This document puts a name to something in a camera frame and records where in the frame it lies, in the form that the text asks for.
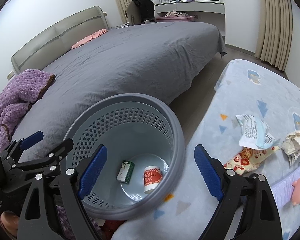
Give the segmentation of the white paper ball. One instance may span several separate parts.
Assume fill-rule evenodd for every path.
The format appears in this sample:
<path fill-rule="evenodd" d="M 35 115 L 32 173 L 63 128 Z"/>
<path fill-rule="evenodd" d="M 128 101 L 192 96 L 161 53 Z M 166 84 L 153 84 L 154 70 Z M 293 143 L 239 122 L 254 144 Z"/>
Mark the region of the white paper ball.
<path fill-rule="evenodd" d="M 293 166 L 300 158 L 300 130 L 289 133 L 283 141 L 281 148 L 288 157 L 289 165 Z"/>

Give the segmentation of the grey perforated trash bin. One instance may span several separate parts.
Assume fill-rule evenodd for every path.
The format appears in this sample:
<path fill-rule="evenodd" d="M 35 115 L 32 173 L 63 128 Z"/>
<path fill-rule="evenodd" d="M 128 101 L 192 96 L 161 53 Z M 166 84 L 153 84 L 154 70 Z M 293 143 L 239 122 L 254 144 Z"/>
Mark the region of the grey perforated trash bin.
<path fill-rule="evenodd" d="M 66 168 L 75 168 L 99 145 L 107 149 L 107 161 L 83 199 L 94 218 L 128 220 L 153 210 L 172 192 L 184 168 L 185 142 L 178 118 L 165 103 L 146 94 L 120 94 L 94 104 L 65 137 L 74 143 Z M 124 160 L 135 164 L 129 184 L 116 179 Z M 143 172 L 152 165 L 160 168 L 163 178 L 145 194 Z"/>

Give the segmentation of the green white small carton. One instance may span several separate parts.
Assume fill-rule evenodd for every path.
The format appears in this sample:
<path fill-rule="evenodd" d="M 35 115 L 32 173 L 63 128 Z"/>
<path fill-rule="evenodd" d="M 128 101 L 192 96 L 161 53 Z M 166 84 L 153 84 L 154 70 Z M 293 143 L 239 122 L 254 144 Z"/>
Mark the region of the green white small carton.
<path fill-rule="evenodd" d="M 135 164 L 132 161 L 124 160 L 116 177 L 117 181 L 129 184 Z"/>

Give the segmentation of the red cream snack wrapper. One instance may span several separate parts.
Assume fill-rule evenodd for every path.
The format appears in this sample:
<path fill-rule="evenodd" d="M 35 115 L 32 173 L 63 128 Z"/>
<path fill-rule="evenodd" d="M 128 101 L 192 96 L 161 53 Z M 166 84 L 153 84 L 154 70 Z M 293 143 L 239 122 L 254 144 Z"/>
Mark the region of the red cream snack wrapper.
<path fill-rule="evenodd" d="M 278 151 L 279 146 L 272 146 L 266 150 L 255 150 L 243 147 L 232 159 L 227 161 L 223 166 L 225 169 L 232 169 L 240 176 L 252 172 L 260 167 L 260 165 L 272 154 Z"/>

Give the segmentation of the purple fluffy blanket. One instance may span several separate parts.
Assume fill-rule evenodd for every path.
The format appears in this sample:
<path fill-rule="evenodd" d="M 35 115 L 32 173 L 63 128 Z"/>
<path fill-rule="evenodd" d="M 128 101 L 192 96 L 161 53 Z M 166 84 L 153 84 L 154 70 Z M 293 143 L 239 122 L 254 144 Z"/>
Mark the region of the purple fluffy blanket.
<path fill-rule="evenodd" d="M 15 128 L 55 81 L 55 74 L 27 69 L 0 93 L 0 152 L 11 142 Z"/>

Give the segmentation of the red white paper cup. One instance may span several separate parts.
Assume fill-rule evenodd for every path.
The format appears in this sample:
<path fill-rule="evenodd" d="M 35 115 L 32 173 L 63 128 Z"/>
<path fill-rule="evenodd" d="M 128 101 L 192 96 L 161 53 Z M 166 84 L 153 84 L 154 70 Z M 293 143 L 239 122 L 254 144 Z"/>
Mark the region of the red white paper cup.
<path fill-rule="evenodd" d="M 152 165 L 144 168 L 143 184 L 144 193 L 150 194 L 162 181 L 163 175 L 158 166 Z"/>

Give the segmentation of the white blue plastic wrapper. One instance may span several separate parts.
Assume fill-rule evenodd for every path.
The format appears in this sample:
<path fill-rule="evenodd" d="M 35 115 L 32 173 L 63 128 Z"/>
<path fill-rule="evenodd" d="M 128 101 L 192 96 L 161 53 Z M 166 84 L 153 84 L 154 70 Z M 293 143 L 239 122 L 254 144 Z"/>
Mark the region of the white blue plastic wrapper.
<path fill-rule="evenodd" d="M 236 115 L 236 119 L 242 131 L 240 146 L 267 150 L 277 144 L 276 139 L 269 133 L 270 127 L 263 120 L 249 114 Z"/>

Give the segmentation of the lavender paper card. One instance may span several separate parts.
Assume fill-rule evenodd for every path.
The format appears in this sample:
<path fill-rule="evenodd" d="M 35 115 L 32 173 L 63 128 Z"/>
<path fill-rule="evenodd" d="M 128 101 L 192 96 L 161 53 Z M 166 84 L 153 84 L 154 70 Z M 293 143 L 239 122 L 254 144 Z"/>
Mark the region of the lavender paper card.
<path fill-rule="evenodd" d="M 289 175 L 278 181 L 276 184 L 271 186 L 273 197 L 278 209 L 282 208 L 290 201 L 294 190 L 292 183 L 297 181 L 299 178 L 300 166 Z"/>

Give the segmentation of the beige padded headboard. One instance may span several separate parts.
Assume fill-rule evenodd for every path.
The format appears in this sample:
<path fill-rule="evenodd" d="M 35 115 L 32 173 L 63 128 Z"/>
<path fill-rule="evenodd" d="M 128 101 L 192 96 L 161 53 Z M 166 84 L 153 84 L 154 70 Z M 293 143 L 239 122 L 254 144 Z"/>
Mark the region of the beige padded headboard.
<path fill-rule="evenodd" d="M 99 6 L 94 6 L 51 25 L 11 57 L 15 73 L 19 74 L 27 69 L 42 70 L 70 51 L 81 39 L 100 29 L 108 29 L 106 16 L 107 13 Z"/>

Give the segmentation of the light blue patterned blanket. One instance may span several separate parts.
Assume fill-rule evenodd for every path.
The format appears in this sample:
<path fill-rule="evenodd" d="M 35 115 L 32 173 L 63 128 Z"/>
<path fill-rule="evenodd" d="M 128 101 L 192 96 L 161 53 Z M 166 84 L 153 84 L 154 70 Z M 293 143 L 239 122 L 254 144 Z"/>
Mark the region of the light blue patterned blanket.
<path fill-rule="evenodd" d="M 282 142 L 300 129 L 300 88 L 252 62 L 230 61 L 186 148 L 184 172 L 175 191 L 154 211 L 123 223 L 113 239 L 198 239 L 218 201 L 194 161 L 194 148 L 203 145 L 221 163 L 232 159 L 241 150 L 242 132 L 236 117 L 242 114 L 265 121 L 271 135 Z"/>

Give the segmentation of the bed with grey sheet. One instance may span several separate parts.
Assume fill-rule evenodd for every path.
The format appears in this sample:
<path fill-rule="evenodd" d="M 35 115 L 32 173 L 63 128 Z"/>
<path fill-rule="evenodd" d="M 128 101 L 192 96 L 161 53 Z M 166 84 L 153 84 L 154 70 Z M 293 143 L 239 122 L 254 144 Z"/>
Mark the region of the bed with grey sheet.
<path fill-rule="evenodd" d="M 226 46 L 218 28 L 203 22 L 159 22 L 111 29 L 45 68 L 53 85 L 14 131 L 19 140 L 43 132 L 20 161 L 46 156 L 89 107 L 122 93 L 148 94 L 171 103 Z"/>

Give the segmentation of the pink pillow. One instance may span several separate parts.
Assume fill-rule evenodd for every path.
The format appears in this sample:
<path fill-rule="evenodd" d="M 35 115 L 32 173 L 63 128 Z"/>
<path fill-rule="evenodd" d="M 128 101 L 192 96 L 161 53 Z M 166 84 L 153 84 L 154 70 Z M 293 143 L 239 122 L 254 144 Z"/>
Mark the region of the pink pillow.
<path fill-rule="evenodd" d="M 86 36 L 85 38 L 83 38 L 83 39 L 79 40 L 78 42 L 76 42 L 76 43 L 71 47 L 71 50 L 76 49 L 76 48 L 78 48 L 78 47 L 81 47 L 81 46 L 83 46 L 83 45 L 89 43 L 90 41 L 92 41 L 92 40 L 94 40 L 94 39 L 96 39 L 96 38 L 102 36 L 103 34 L 105 34 L 105 33 L 107 33 L 107 32 L 108 32 L 108 30 L 105 29 L 105 28 L 104 28 L 104 29 L 101 29 L 101 30 L 98 30 L 98 31 L 94 32 L 93 34 L 88 35 L 88 36 Z"/>

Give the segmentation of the beige curtain right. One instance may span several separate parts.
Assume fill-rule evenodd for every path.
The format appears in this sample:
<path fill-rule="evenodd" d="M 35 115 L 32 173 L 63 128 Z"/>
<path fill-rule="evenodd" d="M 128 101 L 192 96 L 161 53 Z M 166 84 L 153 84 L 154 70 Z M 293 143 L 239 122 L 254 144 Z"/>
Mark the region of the beige curtain right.
<path fill-rule="evenodd" d="M 293 36 L 291 0 L 261 0 L 255 57 L 285 71 Z"/>

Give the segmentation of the pink clothes pile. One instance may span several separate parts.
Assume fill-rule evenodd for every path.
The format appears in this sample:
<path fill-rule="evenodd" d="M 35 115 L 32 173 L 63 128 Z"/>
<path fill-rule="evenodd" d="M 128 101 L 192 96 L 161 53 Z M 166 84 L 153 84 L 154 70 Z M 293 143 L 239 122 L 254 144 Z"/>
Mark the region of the pink clothes pile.
<path fill-rule="evenodd" d="M 185 18 L 189 15 L 185 12 L 177 12 L 177 11 L 169 11 L 165 14 L 165 17 L 167 18 Z"/>

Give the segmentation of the white window desk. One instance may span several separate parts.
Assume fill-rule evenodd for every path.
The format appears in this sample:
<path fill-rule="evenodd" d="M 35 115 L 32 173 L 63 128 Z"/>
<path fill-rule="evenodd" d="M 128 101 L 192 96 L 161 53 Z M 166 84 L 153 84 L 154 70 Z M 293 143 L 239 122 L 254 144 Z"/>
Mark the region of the white window desk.
<path fill-rule="evenodd" d="M 169 11 L 185 12 L 193 16 L 194 21 L 215 25 L 225 37 L 225 9 L 222 3 L 173 2 L 156 5 L 155 11 L 158 15 L 165 15 Z"/>

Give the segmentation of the chair with black garment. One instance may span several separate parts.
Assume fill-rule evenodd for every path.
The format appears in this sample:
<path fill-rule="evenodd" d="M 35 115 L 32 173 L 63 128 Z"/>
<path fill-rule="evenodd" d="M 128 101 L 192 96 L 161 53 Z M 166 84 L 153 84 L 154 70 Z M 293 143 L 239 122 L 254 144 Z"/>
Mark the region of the chair with black garment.
<path fill-rule="evenodd" d="M 132 0 L 126 7 L 126 18 L 129 25 L 155 22 L 155 6 L 151 0 Z"/>

